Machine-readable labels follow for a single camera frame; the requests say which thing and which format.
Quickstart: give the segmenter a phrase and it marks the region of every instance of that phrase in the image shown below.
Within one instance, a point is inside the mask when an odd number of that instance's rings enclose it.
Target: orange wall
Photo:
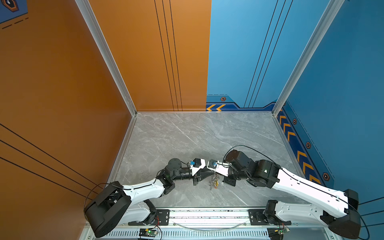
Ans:
[[[138,111],[205,110],[210,0],[90,3]]]
[[[105,182],[131,116],[75,1],[28,0],[28,14],[0,25],[0,55],[0,123],[93,182]],[[94,186],[1,126],[0,139]],[[89,192],[1,142],[0,157]],[[78,239],[84,197],[2,159],[0,178],[1,239]]]

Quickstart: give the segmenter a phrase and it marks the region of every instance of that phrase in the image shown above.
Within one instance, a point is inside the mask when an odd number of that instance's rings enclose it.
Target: aluminum frame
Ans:
[[[304,51],[299,58],[299,61],[293,69],[291,76],[288,78],[287,83],[285,84],[279,98],[276,101],[275,106],[272,109],[272,114],[275,117],[279,114],[280,109],[283,107],[285,101],[288,99],[288,96],[291,94],[293,88],[295,87],[304,69],[307,67],[308,62],[312,58],[325,33],[328,31],[328,28],[333,22],[333,19],[335,18],[336,14],[339,12],[344,1],[345,0],[329,1],[323,15],[321,16],[318,24],[316,25],[316,28],[314,29],[311,35],[311,38],[305,46]]]
[[[113,182],[116,179],[116,175],[119,171],[119,168],[121,166],[122,159],[124,157],[125,151],[128,146],[129,139],[131,138],[133,127],[135,126],[136,123],[136,116],[131,117],[131,121],[129,123],[129,126],[127,128],[127,131],[124,135],[124,139],[121,143],[118,155],[116,156],[115,162],[113,164],[111,173],[109,174],[108,181],[107,182]]]
[[[131,96],[129,95],[127,86],[125,85],[115,59],[113,58],[112,52],[92,10],[91,4],[88,0],[75,0],[75,2],[89,28],[89,31],[93,36],[93,39],[99,48],[101,55],[104,58],[105,64],[107,65],[113,80],[115,81],[116,86],[119,89],[119,92],[124,99],[129,112],[131,113],[131,116],[134,117],[137,113],[136,107],[132,101]]]
[[[187,228],[198,228],[205,230],[218,230],[222,229],[223,231],[227,231],[226,228],[230,228],[236,225],[236,228],[233,230],[240,232],[248,232],[248,231],[260,231],[265,228],[279,228],[277,225],[254,225],[252,226],[249,218],[248,218],[248,210],[249,209],[265,209],[265,207],[171,207],[171,208],[158,208],[161,209],[169,209],[169,225],[161,226],[161,229],[164,231],[180,231],[186,230]],[[114,230],[116,231],[132,231],[137,230],[138,226],[128,226],[128,225],[119,225]],[[289,228],[324,228],[324,226],[313,224],[313,223],[301,223],[301,222],[293,222]],[[340,236],[332,233],[329,229],[326,228],[326,232],[328,238],[330,240],[343,240]],[[79,240],[88,240],[94,239],[94,233],[89,224],[83,229],[83,232],[80,236]],[[181,236],[177,236],[172,239],[182,238]],[[242,236],[232,237],[230,239],[244,239]]]

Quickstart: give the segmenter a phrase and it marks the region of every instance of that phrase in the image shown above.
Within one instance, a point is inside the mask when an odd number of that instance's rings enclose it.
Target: black stripe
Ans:
[[[257,77],[255,88],[253,89],[252,96],[251,96],[251,99],[249,101],[248,107],[251,105],[252,97],[253,97],[253,94],[255,93],[255,90],[256,90],[256,87],[257,87],[257,82],[259,81],[260,75],[262,73],[262,70],[263,70],[263,67],[264,67],[264,63],[265,63],[266,57],[267,57],[268,52],[269,52],[269,48],[270,48],[270,46],[272,44],[273,36],[275,35],[277,25],[279,24],[279,21],[280,21],[281,13],[283,12],[283,9],[284,9],[284,6],[285,6],[285,2],[286,2],[286,0],[284,0],[284,4],[283,4],[283,7],[281,8],[281,12],[280,12],[279,18],[277,19],[276,27],[275,27],[275,30],[273,31],[271,41],[269,42],[268,50],[266,51],[265,58],[264,58],[264,61],[263,61],[263,65],[260,68],[259,76]]]
[[[257,64],[256,64],[256,68],[255,68],[255,72],[253,73],[253,77],[252,77],[252,81],[251,81],[251,85],[249,85],[249,90],[248,90],[248,93],[247,93],[247,97],[245,98],[244,107],[245,107],[245,104],[247,103],[247,99],[248,99],[249,92],[251,91],[251,86],[252,86],[252,83],[253,83],[253,78],[255,77],[256,69],[257,69],[257,66],[259,65],[259,61],[260,61],[260,57],[261,57],[262,52],[263,52],[263,48],[264,48],[264,44],[265,44],[265,40],[266,40],[266,37],[267,37],[267,35],[268,35],[269,27],[271,26],[273,16],[275,15],[275,11],[276,11],[276,7],[277,7],[277,3],[278,3],[278,2],[279,2],[279,0],[276,1],[275,9],[273,10],[273,14],[272,14],[272,17],[271,17],[271,21],[269,22],[268,30],[267,30],[267,32],[266,32],[266,34],[265,34],[264,43],[263,43],[262,49],[261,49],[261,51],[260,51],[259,59],[257,60]]]
[[[37,161],[38,163],[43,164],[43,165],[46,166],[47,168],[49,168],[49,169],[51,169],[51,170],[54,170],[54,171],[57,172],[58,174],[60,174],[60,175],[62,175],[62,176],[64,176],[64,177],[66,177],[66,178],[68,178],[68,179],[71,180],[71,181],[74,181],[75,183],[77,183],[77,184],[79,184],[79,185],[85,187],[86,189],[91,190],[90,188],[87,188],[86,186],[82,185],[81,183],[78,183],[77,181],[73,180],[72,178],[65,176],[65,175],[62,174],[61,172],[56,171],[55,169],[51,168],[50,166],[48,166],[48,165],[46,165],[46,164],[40,162],[39,160],[37,160],[37,159],[31,157],[30,155],[26,154],[25,152],[23,152],[23,151],[21,151],[21,150],[15,148],[15,147],[13,147],[13,146],[11,146],[10,144],[4,142],[3,140],[0,139],[0,142],[2,142],[2,143],[4,143],[5,145],[7,145],[7,146],[9,146],[9,147],[11,147],[11,148],[13,148],[13,149],[15,149],[15,150],[18,151],[18,152],[20,152],[20,153],[26,155],[27,157],[29,157],[29,158],[31,158],[31,159]]]
[[[177,64],[175,30],[173,29],[172,8],[170,6],[170,0],[169,0],[169,9],[170,9],[170,19],[172,21],[173,43],[175,44],[176,68],[177,68],[177,79],[179,81],[180,103],[181,103],[181,110],[183,110],[183,101],[182,101],[182,98],[181,98],[181,87],[180,87],[180,77],[179,77],[179,65]]]
[[[22,167],[22,166],[20,166],[20,165],[17,165],[16,163],[13,163],[13,162],[11,162],[11,161],[8,161],[8,160],[5,159],[5,158],[0,157],[0,159],[3,159],[4,161],[9,162],[9,163],[11,163],[11,164],[13,164],[13,165],[15,165],[15,166],[17,166],[17,167],[19,167],[19,168],[21,168],[21,169],[24,169],[24,170],[26,170],[26,171],[28,171],[28,172],[30,172],[30,173],[33,173],[33,174],[36,175],[36,176],[39,176],[39,177],[41,177],[41,178],[44,178],[45,180],[48,180],[48,181],[50,181],[50,182],[52,182],[52,183],[54,183],[54,184],[56,184],[56,185],[59,185],[60,187],[64,187],[63,185],[58,184],[57,182],[54,182],[54,181],[52,181],[52,180],[49,180],[48,178],[45,178],[45,177],[43,177],[43,176],[41,176],[41,175],[39,175],[39,174],[37,174],[37,173],[34,173],[34,172],[32,172],[31,170],[28,170],[28,169],[26,169],[26,168],[24,168],[24,167]],[[80,193],[78,193],[78,192],[75,192],[74,190],[71,190],[71,189],[69,189],[69,188],[67,188],[67,187],[64,187],[64,188],[65,188],[65,189],[68,189],[68,190],[71,191],[71,192],[74,192],[74,193],[76,193],[76,194],[79,194],[80,196],[86,197],[86,196],[84,196],[83,194],[80,194]]]
[[[26,12],[26,13],[24,13],[24,14],[21,14],[20,16],[17,16],[17,17],[14,17],[14,18],[7,19],[7,20],[5,20],[5,21],[3,21],[3,22],[1,22],[1,23],[5,23],[6,21],[9,21],[9,20],[12,20],[12,19],[21,17],[21,16],[23,16],[23,15],[25,15],[25,14],[27,14],[27,13],[28,13],[28,12]]]
[[[287,19],[287,16],[288,16],[289,10],[291,9],[292,3],[293,3],[293,0],[291,1],[291,5],[289,6],[289,9],[288,9],[287,15],[285,16],[285,19],[284,19],[284,22],[283,22],[283,26],[282,26],[282,27],[281,27],[281,29],[280,29],[279,37],[280,37],[281,31],[283,30],[283,27],[284,27],[284,23],[285,23],[285,20]],[[271,54],[271,58],[269,59],[268,65],[267,65],[267,67],[266,67],[266,70],[265,70],[265,72],[264,72],[264,76],[263,76],[262,82],[260,83],[260,86],[259,86],[259,90],[257,90],[257,94],[256,94],[256,97],[255,97],[255,100],[253,101],[252,107],[253,107],[253,106],[254,106],[254,104],[255,104],[255,101],[256,101],[257,95],[259,95],[259,91],[260,91],[260,88],[261,88],[261,86],[262,86],[262,84],[263,84],[263,80],[264,80],[264,77],[265,77],[266,71],[268,70],[268,67],[269,67],[269,63],[271,62],[271,59],[272,59],[273,53],[274,53],[274,51],[275,51],[275,48],[276,48],[276,45],[277,45],[277,42],[279,41],[279,37],[277,37],[277,40],[276,40],[276,44],[275,44],[275,47],[273,48],[273,51],[272,51],[272,54]]]
[[[172,69],[173,86],[175,87],[176,106],[177,106],[177,110],[179,110],[179,103],[177,102],[177,94],[176,94],[175,75],[173,74],[172,56],[171,56],[171,54],[170,54],[169,37],[168,37],[168,28],[167,28],[167,20],[166,20],[166,11],[165,11],[165,9],[164,9],[164,1],[161,0],[161,2],[163,3],[164,21],[165,21],[165,23],[166,23],[166,32],[167,32],[167,40],[168,40],[168,50],[169,50],[170,66],[171,66],[171,69]]]
[[[171,99],[171,101],[172,101],[172,108],[173,108],[173,111],[175,111],[175,107],[173,106],[172,91],[171,91],[171,89],[170,89],[170,82],[169,82],[168,68],[167,68],[167,61],[166,61],[166,53],[164,52],[163,39],[161,38],[161,30],[160,30],[159,15],[158,15],[158,13],[157,13],[156,1],[153,0],[153,2],[155,3],[156,16],[157,16],[157,23],[159,24],[159,32],[160,32],[161,46],[163,47],[164,62],[166,63],[166,71],[167,71],[167,77],[168,77],[170,99]]]
[[[33,143],[31,143],[30,141],[26,140],[25,138],[23,138],[22,136],[20,136],[19,134],[15,133],[14,131],[10,130],[9,128],[7,128],[6,126],[4,126],[3,124],[0,123],[0,126],[2,126],[3,128],[7,129],[8,131],[10,131],[11,133],[15,134],[16,136],[18,136],[19,138],[23,139],[24,141],[26,141],[27,143],[31,144],[32,146],[34,146],[35,148],[39,149],[40,151],[42,151],[43,153],[45,153],[46,155],[50,156],[51,158],[55,159],[56,161],[58,161],[59,163],[61,163],[62,165],[66,166],[67,168],[71,169],[72,171],[74,171],[75,173],[79,174],[80,176],[82,176],[83,178],[87,179],[88,181],[90,181],[91,183],[93,183],[94,185],[97,185],[96,183],[92,182],[91,180],[89,180],[88,178],[84,177],[83,175],[81,175],[80,173],[78,173],[77,171],[73,170],[72,168],[68,167],[67,165],[65,165],[64,163],[60,162],[59,160],[57,160],[56,158],[54,158],[53,156],[51,156],[50,154],[48,154],[47,152],[43,151],[41,148],[37,147],[36,145],[34,145]]]
[[[5,29],[5,28],[7,28],[7,27],[9,27],[9,26],[12,26],[12,24],[11,24],[11,25],[8,25],[8,26],[5,26],[5,27],[3,27],[2,29]]]
[[[380,212],[384,212],[384,210],[377,211],[377,212],[371,212],[370,214],[364,214],[364,215],[361,215],[361,216],[367,216],[367,215],[371,215],[371,214],[377,214],[377,213],[380,213]]]
[[[371,224],[371,225],[366,225],[366,226],[361,226],[361,227],[370,227],[370,226],[377,226],[377,225],[383,225],[384,222],[378,223],[378,224]]]
[[[366,204],[366,203],[369,203],[369,202],[373,202],[373,201],[376,201],[376,200],[380,200],[380,199],[383,199],[384,197],[379,197],[379,198],[376,198],[376,199],[373,199],[373,200],[370,200],[370,201],[366,201],[366,202],[362,202],[360,203],[359,205],[361,204]]]

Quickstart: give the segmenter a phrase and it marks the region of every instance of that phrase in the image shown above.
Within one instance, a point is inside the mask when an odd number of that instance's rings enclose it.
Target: black motor housing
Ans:
[[[277,175],[281,169],[280,165],[268,160],[259,160],[254,162],[243,152],[230,151],[225,161],[230,164],[232,169],[228,172],[228,177],[224,182],[235,186],[236,180],[246,179],[254,187],[272,188],[275,182],[279,182]]]
[[[122,185],[118,181],[112,182],[84,209],[97,238],[114,229],[131,204],[131,197],[121,188]]]

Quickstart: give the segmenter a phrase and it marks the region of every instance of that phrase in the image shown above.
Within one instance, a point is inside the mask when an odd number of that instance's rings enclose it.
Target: keychain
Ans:
[[[209,180],[209,190],[212,190],[212,187],[217,189],[219,178],[219,174],[216,172],[212,175],[211,179]]]

